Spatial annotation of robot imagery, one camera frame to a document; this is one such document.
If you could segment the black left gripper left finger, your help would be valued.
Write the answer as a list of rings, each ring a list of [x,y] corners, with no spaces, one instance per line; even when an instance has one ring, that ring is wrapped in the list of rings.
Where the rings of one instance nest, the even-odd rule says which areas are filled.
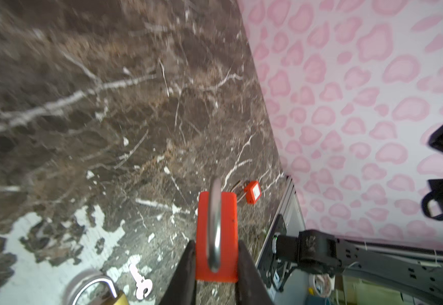
[[[196,303],[196,244],[187,243],[160,305],[192,305]]]

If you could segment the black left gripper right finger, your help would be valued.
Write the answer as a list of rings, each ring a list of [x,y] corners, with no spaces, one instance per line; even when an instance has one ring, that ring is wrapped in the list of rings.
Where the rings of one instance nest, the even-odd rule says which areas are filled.
[[[254,260],[242,240],[239,240],[237,272],[236,305],[273,305]]]

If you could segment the brass padlock silver shackle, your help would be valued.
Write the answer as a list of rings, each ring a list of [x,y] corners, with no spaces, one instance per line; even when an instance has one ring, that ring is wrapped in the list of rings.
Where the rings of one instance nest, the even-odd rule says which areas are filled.
[[[87,269],[65,288],[61,304],[124,304],[129,301],[112,278],[94,269]]]

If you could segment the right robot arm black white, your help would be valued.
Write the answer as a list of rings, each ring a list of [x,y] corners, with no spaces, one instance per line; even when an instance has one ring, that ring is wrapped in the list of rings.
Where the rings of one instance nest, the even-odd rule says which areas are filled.
[[[279,267],[284,279],[295,270],[308,274],[347,275],[415,297],[427,304],[443,304],[443,267],[422,266],[356,247],[317,230],[297,236],[272,232],[259,260],[258,269],[267,287]]]

